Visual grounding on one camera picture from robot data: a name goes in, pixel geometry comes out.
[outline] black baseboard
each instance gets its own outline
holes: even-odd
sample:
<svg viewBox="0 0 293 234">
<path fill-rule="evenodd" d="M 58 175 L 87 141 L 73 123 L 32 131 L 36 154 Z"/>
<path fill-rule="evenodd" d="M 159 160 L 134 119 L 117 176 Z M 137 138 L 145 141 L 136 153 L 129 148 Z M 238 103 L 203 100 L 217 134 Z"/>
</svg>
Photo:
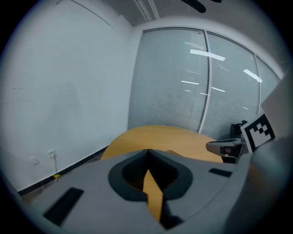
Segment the black baseboard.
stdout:
<svg viewBox="0 0 293 234">
<path fill-rule="evenodd" d="M 79 167 L 80 165 L 82 165 L 82 164 L 86 163 L 87 161 L 93 159 L 93 157 L 98 156 L 100 153 L 103 153 L 106 150 L 107 147 L 108 146 L 100 149 L 99 151 L 97 151 L 96 153 L 93 153 L 92 155 L 86 157 L 85 159 L 80 160 L 79 162 L 75 163 L 74 165 L 71 165 L 71 166 L 65 168 L 62 171 L 59 171 L 58 174 L 61 175 L 61 176 L 67 174 L 68 172 L 72 171 L 76 167 Z M 32 192 L 32 191 L 34 191 L 34 190 L 36 190 L 36 189 L 38 189 L 38 188 L 50 183 L 50 182 L 52 182 L 53 180 L 55 180 L 55 178 L 53 176 L 50 176 L 50 177 L 48 177 L 48 178 L 46 178 L 46 179 L 44 179 L 44 180 L 42 180 L 42 181 L 40 181 L 40 182 L 38 182 L 38 183 L 36 183 L 34 185 L 31 185 L 31 186 L 19 191 L 18 193 L 21 196 L 23 196 L 25 194 L 28 194 L 29 192 Z"/>
</svg>

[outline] yellow object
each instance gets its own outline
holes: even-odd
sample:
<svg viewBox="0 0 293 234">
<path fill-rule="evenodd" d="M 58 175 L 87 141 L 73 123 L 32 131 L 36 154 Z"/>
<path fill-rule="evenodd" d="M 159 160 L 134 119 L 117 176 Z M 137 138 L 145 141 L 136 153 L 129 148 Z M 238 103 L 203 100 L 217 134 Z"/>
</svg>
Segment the yellow object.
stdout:
<svg viewBox="0 0 293 234">
<path fill-rule="evenodd" d="M 159 149 L 188 158 L 222 163 L 222 158 L 206 149 L 206 143 L 214 141 L 205 135 L 183 128 L 169 126 L 143 126 L 133 128 L 119 135 L 107 147 L 101 160 L 141 149 Z M 163 193 L 151 173 L 147 171 L 143 192 L 148 197 L 148 208 L 160 220 Z"/>
<path fill-rule="evenodd" d="M 59 174 L 53 175 L 53 177 L 55 177 L 56 179 L 60 177 Z"/>
</svg>

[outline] fan blade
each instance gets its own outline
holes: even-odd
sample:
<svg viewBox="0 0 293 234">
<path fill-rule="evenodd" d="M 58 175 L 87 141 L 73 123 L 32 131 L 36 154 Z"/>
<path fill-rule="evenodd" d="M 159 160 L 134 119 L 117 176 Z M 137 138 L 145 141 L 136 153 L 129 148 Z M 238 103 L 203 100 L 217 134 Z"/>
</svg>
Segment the fan blade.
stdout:
<svg viewBox="0 0 293 234">
<path fill-rule="evenodd" d="M 191 7 L 196 9 L 199 13 L 205 13 L 206 12 L 205 6 L 203 4 L 201 4 L 197 0 L 181 0 L 181 1 L 183 1 L 186 4 L 190 5 Z"/>
</svg>

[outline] floor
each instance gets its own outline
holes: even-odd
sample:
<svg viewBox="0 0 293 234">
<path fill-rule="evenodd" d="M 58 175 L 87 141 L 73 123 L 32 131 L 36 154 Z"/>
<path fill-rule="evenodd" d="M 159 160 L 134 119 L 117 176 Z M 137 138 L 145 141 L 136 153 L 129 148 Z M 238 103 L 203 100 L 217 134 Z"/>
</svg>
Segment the floor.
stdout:
<svg viewBox="0 0 293 234">
<path fill-rule="evenodd" d="M 85 164 L 92 163 L 92 162 L 95 162 L 95 161 L 100 160 L 101 157 L 102 157 L 102 155 L 103 155 L 103 153 L 100 153 L 99 155 L 95 156 L 94 158 L 92 158 L 92 159 L 89 160 L 88 162 L 86 162 L 86 163 L 80 165 L 79 167 L 81 167 L 81 166 L 83 166 L 83 165 L 85 165 Z M 63 175 L 63 176 L 61 176 L 61 177 L 59 177 L 59 178 L 57 179 L 57 183 L 58 183 L 59 180 L 62 180 L 65 176 L 67 176 L 68 174 L 70 174 L 70 173 L 73 172 L 74 170 L 72 170 L 72 171 L 68 172 L 67 174 L 65 174 L 65 175 Z M 50 183 L 48 183 L 48 184 L 46 184 L 46 185 L 44 185 L 44 186 L 42 186 L 42 187 L 40 187 L 40 188 L 34 190 L 34 191 L 29 192 L 28 194 L 23 195 L 23 196 L 22 196 L 22 200 L 23 200 L 25 203 L 27 203 L 27 204 L 31 204 L 31 203 L 36 199 L 36 197 L 37 197 L 38 195 L 40 195 L 40 194 L 41 194 L 46 188 L 50 187 L 50 186 L 51 186 L 52 184 L 54 184 L 54 183 L 55 183 L 55 181 L 52 181 L 52 182 L 50 182 Z"/>
</svg>

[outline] wall outlet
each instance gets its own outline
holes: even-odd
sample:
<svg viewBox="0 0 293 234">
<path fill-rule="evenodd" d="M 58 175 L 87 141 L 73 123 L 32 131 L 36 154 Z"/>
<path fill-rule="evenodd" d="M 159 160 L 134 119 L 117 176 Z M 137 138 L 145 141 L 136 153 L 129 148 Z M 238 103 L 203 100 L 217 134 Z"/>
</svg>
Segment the wall outlet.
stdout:
<svg viewBox="0 0 293 234">
<path fill-rule="evenodd" d="M 55 151 L 54 149 L 53 149 L 53 150 L 50 150 L 50 151 L 48 151 L 48 154 L 50 155 L 50 158 L 57 157 L 56 151 Z"/>
<path fill-rule="evenodd" d="M 32 163 L 34 166 L 40 163 L 40 162 L 38 161 L 38 159 L 36 158 L 36 156 L 29 157 L 29 160 L 31 161 L 31 163 Z"/>
</svg>

